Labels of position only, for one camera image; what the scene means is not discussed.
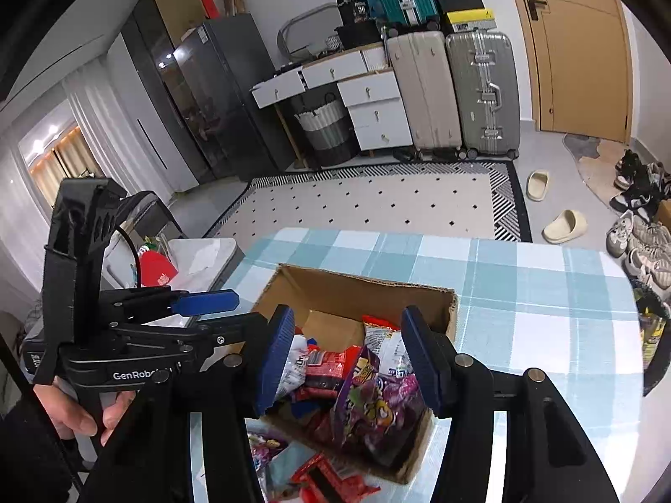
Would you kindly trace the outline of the person's left hand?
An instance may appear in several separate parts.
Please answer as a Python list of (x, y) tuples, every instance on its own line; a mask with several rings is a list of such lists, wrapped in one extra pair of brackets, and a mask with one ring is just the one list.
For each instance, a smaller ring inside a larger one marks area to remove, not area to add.
[(75, 434), (98, 436), (102, 446), (107, 444), (136, 396), (136, 392), (133, 391), (117, 393), (114, 403), (108, 405), (102, 412), (104, 430), (98, 434), (98, 424), (93, 416), (58, 386), (34, 385), (33, 391), (62, 439), (72, 438)]

